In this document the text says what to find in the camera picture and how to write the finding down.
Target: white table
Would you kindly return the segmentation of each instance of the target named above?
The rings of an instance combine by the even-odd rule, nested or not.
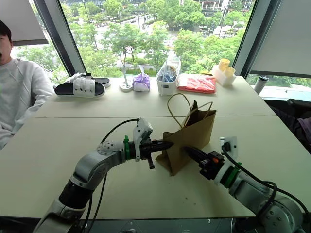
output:
[[[119,89],[123,78],[111,78],[107,93],[98,99],[51,97],[35,117],[170,117],[167,109],[169,96],[160,96],[155,78],[151,78],[149,93],[124,93]],[[238,76],[231,87],[216,84],[213,95],[183,91],[190,101],[198,105],[213,101],[217,116],[265,116],[275,113],[256,94],[242,76]],[[177,117],[189,111],[182,96],[172,99],[170,106]]]
[[[125,118],[32,118],[0,151],[0,216],[42,217],[78,160]],[[152,139],[175,131],[171,117],[151,117]],[[134,123],[111,140],[131,135]],[[219,137],[238,137],[239,161],[263,180],[296,195],[311,209],[311,156],[276,116],[218,116],[205,152],[220,152]],[[95,192],[97,203],[100,188]],[[157,162],[129,161],[109,171],[99,219],[239,217],[253,214],[199,174],[192,162],[176,176]]]

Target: slide sandal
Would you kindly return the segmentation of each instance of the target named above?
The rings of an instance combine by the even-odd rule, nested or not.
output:
[[[55,93],[60,97],[93,98],[102,96],[105,93],[105,87],[91,78],[77,78],[73,83],[58,85]]]

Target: window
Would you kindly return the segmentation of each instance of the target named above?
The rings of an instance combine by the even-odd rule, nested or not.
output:
[[[61,0],[88,72],[120,77],[138,64],[155,76],[169,54],[182,71],[211,70],[221,58],[234,61],[255,0]]]
[[[260,75],[248,74],[246,81],[254,86]],[[278,75],[264,75],[269,78],[260,96],[265,99],[311,101],[311,79]]]
[[[46,71],[53,84],[61,84],[68,74],[55,50],[53,43],[45,29],[45,26],[36,10],[32,0],[29,1],[34,14],[42,27],[43,34],[49,42],[47,45],[13,46],[11,56],[38,63]]]

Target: paper bag handle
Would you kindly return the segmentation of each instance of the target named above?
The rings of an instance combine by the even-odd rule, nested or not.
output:
[[[179,121],[176,119],[176,117],[175,117],[174,114],[172,113],[172,111],[171,111],[171,109],[170,109],[170,106],[169,106],[169,102],[170,102],[171,99],[172,99],[174,96],[176,96],[176,95],[182,95],[182,96],[186,99],[186,101],[187,101],[187,103],[188,103],[188,106],[189,106],[189,109],[190,109],[190,112],[189,112],[189,113],[187,114],[187,116],[186,116],[186,120],[185,120],[184,126],[182,126],[182,125],[179,123]],[[202,108],[202,107],[204,107],[204,106],[206,106],[206,105],[208,105],[208,104],[210,104],[210,106],[209,106],[209,108],[208,108],[207,113],[205,114],[205,116],[204,116],[204,118],[203,118],[203,119],[205,119],[205,118],[208,116],[209,111],[210,111],[210,109],[211,109],[211,107],[212,107],[212,104],[213,104],[212,101],[211,101],[211,102],[208,102],[208,103],[205,103],[205,104],[201,105],[200,107],[197,107],[197,108],[191,110],[191,105],[190,105],[190,102],[189,102],[189,100],[187,99],[187,97],[186,97],[184,94],[182,94],[182,93],[176,93],[176,94],[172,95],[172,96],[169,98],[169,100],[167,101],[167,108],[169,109],[169,112],[170,112],[170,114],[172,115],[173,119],[177,122],[177,124],[178,124],[178,125],[180,126],[180,128],[182,129],[182,128],[184,128],[184,127],[186,126],[187,120],[188,120],[188,118],[191,116],[192,113],[194,113],[194,112],[197,111],[198,109],[200,109],[200,108]]]
[[[182,128],[183,128],[182,125],[181,125],[181,124],[179,123],[179,121],[176,119],[176,117],[175,117],[174,114],[172,113],[172,111],[171,111],[171,109],[170,109],[170,106],[169,106],[169,102],[171,101],[171,99],[172,99],[174,96],[177,96],[177,95],[182,95],[182,96],[186,99],[190,111],[191,111],[191,105],[190,105],[189,100],[187,99],[187,97],[186,97],[184,94],[182,94],[182,93],[176,93],[176,94],[172,95],[172,96],[169,98],[169,100],[167,101],[167,108],[169,109],[170,114],[172,115],[172,117],[174,118],[174,120],[177,122],[177,124],[180,126],[180,128],[182,129]]]

